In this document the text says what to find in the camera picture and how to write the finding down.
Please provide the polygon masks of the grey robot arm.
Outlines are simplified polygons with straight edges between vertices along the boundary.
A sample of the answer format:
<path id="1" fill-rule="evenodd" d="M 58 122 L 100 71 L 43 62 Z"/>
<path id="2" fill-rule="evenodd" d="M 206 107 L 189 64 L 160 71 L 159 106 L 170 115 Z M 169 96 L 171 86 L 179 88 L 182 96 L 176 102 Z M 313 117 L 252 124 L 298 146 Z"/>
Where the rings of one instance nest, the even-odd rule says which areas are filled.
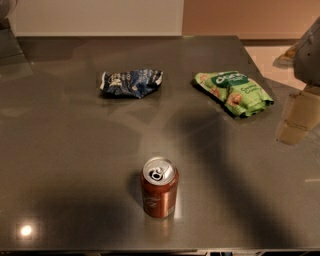
<path id="1" fill-rule="evenodd" d="M 277 139 L 288 145 L 300 143 L 320 123 L 320 17 L 299 40 L 293 68 L 306 86 L 290 94 L 283 107 Z"/>

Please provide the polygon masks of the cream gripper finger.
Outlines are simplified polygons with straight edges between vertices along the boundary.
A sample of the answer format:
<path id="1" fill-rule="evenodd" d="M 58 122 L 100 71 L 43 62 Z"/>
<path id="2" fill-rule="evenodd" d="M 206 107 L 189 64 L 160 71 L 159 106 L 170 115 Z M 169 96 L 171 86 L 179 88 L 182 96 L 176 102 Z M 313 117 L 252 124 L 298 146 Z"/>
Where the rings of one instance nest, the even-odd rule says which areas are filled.
<path id="1" fill-rule="evenodd" d="M 302 91 L 287 97 L 276 137 L 285 144 L 296 145 L 319 123 L 320 87 L 306 85 Z"/>

